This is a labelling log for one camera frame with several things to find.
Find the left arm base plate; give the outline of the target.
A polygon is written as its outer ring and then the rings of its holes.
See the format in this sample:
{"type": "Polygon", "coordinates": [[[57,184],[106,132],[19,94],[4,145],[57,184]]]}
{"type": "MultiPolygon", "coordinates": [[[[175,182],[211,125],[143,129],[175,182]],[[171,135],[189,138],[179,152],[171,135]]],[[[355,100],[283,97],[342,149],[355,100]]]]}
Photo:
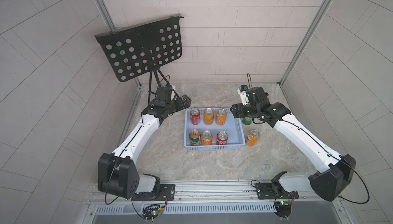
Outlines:
{"type": "Polygon", "coordinates": [[[133,201],[173,201],[175,195],[175,184],[156,185],[152,192],[140,192],[132,197],[133,201]]]}

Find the black perforated music stand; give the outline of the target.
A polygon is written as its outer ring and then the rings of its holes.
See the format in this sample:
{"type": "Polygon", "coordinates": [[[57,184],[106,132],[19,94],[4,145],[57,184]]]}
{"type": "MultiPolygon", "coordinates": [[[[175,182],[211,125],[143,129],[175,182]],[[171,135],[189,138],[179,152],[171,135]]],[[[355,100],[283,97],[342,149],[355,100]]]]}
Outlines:
{"type": "Polygon", "coordinates": [[[127,82],[179,59],[182,52],[180,14],[95,35],[113,72],[127,82]]]}

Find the red cola can back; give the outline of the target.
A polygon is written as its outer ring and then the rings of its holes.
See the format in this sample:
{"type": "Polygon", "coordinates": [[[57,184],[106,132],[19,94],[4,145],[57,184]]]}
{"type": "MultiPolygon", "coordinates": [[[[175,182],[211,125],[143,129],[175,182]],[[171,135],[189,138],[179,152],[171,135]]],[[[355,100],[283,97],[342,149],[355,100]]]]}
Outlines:
{"type": "Polygon", "coordinates": [[[193,125],[198,125],[200,123],[200,120],[201,120],[201,114],[199,109],[192,108],[190,111],[190,122],[193,125]]]}

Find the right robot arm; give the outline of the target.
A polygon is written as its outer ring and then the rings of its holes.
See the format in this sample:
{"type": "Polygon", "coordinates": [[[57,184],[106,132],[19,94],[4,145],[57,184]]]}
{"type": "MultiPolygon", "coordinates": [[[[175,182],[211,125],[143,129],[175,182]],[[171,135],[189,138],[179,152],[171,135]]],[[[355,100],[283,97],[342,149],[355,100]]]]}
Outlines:
{"type": "Polygon", "coordinates": [[[356,172],[356,160],[349,154],[341,155],[333,150],[312,132],[305,128],[297,118],[281,103],[275,103],[264,108],[259,105],[234,104],[230,108],[235,118],[252,117],[267,123],[287,137],[316,168],[317,172],[306,176],[310,189],[326,201],[342,198],[353,204],[363,205],[369,202],[370,193],[364,180],[356,172]],[[365,187],[367,199],[352,201],[340,196],[340,193],[352,182],[357,175],[365,187]]]}

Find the round circuit board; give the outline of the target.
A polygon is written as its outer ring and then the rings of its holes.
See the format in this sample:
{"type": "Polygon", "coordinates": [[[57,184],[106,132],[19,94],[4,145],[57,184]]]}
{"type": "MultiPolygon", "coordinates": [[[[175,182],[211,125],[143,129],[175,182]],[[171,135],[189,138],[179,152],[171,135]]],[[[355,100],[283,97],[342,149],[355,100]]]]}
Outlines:
{"type": "Polygon", "coordinates": [[[276,215],[280,218],[285,218],[289,219],[292,213],[292,206],[291,204],[286,204],[285,202],[282,201],[275,201],[274,202],[274,207],[276,210],[276,215]]]}
{"type": "Polygon", "coordinates": [[[154,221],[159,215],[163,213],[164,207],[159,204],[154,204],[143,208],[142,218],[147,221],[154,221]]]}

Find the orange Fanta can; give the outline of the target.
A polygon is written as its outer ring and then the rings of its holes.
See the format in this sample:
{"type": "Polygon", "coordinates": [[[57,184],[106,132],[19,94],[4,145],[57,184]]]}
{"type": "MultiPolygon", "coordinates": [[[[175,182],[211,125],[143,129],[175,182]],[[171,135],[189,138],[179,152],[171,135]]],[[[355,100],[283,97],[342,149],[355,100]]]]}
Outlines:
{"type": "Polygon", "coordinates": [[[260,137],[260,132],[256,129],[251,129],[246,135],[246,145],[253,147],[260,137]]]}

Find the left round circuit board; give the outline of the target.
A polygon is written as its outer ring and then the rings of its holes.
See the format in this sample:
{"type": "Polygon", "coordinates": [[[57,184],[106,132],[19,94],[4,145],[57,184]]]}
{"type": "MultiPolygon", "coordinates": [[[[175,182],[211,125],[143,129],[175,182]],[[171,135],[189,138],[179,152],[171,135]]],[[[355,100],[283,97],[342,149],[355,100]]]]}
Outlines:
{"type": "Polygon", "coordinates": [[[147,221],[154,221],[159,215],[163,213],[164,207],[159,204],[154,204],[143,208],[142,218],[147,221]]]}

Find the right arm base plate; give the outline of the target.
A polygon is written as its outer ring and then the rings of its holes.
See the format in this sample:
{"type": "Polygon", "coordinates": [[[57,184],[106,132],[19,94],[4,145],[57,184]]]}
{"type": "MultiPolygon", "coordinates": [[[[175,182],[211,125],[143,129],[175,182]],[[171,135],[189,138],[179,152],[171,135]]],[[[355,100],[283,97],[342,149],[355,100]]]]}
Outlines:
{"type": "Polygon", "coordinates": [[[257,182],[255,184],[253,183],[252,186],[255,188],[259,200],[288,199],[293,201],[295,199],[299,199],[297,191],[287,192],[278,184],[257,182]]]}

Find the right round circuit board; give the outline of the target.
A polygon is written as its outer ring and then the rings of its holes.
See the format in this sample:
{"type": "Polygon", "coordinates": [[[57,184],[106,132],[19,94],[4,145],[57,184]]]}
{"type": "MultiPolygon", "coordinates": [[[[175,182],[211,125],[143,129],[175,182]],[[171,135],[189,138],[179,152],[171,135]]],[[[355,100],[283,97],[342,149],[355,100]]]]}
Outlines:
{"type": "Polygon", "coordinates": [[[285,218],[289,219],[292,213],[292,206],[291,204],[286,204],[285,202],[282,201],[275,201],[274,202],[274,207],[276,210],[276,215],[280,218],[285,218]]]}

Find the lavender perforated plastic basket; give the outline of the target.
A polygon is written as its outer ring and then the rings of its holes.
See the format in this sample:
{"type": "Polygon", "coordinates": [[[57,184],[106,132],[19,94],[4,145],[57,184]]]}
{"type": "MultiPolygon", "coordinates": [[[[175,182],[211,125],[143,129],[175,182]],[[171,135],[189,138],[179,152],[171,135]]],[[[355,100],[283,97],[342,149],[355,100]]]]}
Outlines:
{"type": "Polygon", "coordinates": [[[224,125],[216,124],[214,118],[212,125],[206,125],[203,121],[203,114],[205,108],[198,108],[201,113],[201,121],[198,125],[193,125],[190,118],[190,109],[186,109],[185,125],[184,125],[184,146],[188,151],[192,150],[223,150],[223,149],[240,149],[245,145],[244,131],[242,122],[239,118],[235,118],[230,111],[230,108],[224,108],[227,112],[227,118],[224,125]],[[212,133],[212,145],[204,146],[199,141],[198,145],[192,146],[190,143],[189,135],[192,130],[197,130],[202,134],[205,130],[212,133]],[[225,131],[228,134],[228,142],[226,145],[217,145],[217,134],[220,131],[225,131]]]}

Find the orange soda can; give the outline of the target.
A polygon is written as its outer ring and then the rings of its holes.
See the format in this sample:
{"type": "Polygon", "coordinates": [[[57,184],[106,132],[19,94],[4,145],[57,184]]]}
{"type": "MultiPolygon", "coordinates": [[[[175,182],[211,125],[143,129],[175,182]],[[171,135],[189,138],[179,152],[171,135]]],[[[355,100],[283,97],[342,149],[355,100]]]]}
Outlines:
{"type": "Polygon", "coordinates": [[[215,112],[211,108],[206,108],[204,110],[204,123],[206,125],[212,125],[215,118],[215,112]]]}
{"type": "Polygon", "coordinates": [[[216,124],[219,126],[223,126],[226,122],[227,111],[224,108],[221,108],[216,113],[216,124]]]}

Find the orange can front row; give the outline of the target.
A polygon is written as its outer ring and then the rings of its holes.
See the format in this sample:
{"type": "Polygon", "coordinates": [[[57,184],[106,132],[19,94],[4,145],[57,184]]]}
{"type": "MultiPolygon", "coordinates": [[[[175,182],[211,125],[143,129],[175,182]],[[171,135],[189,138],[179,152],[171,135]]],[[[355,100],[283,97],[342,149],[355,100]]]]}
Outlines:
{"type": "Polygon", "coordinates": [[[205,130],[205,131],[202,132],[201,144],[203,146],[210,146],[210,145],[212,145],[212,139],[213,139],[213,137],[212,137],[212,132],[211,131],[205,130]]]}

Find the green and red can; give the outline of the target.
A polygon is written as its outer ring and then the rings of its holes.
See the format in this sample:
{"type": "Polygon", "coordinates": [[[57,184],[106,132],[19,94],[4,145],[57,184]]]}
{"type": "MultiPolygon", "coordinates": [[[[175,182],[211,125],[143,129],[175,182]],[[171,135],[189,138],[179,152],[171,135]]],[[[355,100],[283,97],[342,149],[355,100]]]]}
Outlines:
{"type": "Polygon", "coordinates": [[[200,144],[200,132],[198,130],[191,130],[189,134],[189,143],[191,146],[198,146],[200,144]]]}

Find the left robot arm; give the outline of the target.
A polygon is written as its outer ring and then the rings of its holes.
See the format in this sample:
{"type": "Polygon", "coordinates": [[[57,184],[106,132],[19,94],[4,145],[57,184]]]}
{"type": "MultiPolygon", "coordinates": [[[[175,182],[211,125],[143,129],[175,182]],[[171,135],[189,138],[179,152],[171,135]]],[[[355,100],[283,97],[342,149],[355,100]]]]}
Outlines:
{"type": "Polygon", "coordinates": [[[187,95],[169,101],[154,99],[141,112],[141,117],[123,143],[112,153],[104,153],[98,160],[98,190],[104,194],[130,199],[137,195],[158,197],[160,180],[157,176],[139,174],[137,159],[144,146],[163,121],[175,112],[191,106],[187,95]]]}

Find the green Sprite can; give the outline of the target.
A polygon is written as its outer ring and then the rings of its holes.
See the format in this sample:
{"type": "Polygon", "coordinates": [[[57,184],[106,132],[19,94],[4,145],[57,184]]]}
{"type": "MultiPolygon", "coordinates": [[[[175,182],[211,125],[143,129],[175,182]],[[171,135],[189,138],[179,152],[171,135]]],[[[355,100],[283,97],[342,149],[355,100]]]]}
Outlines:
{"type": "Polygon", "coordinates": [[[253,118],[251,116],[242,118],[242,123],[244,125],[251,125],[253,123],[253,118]]]}

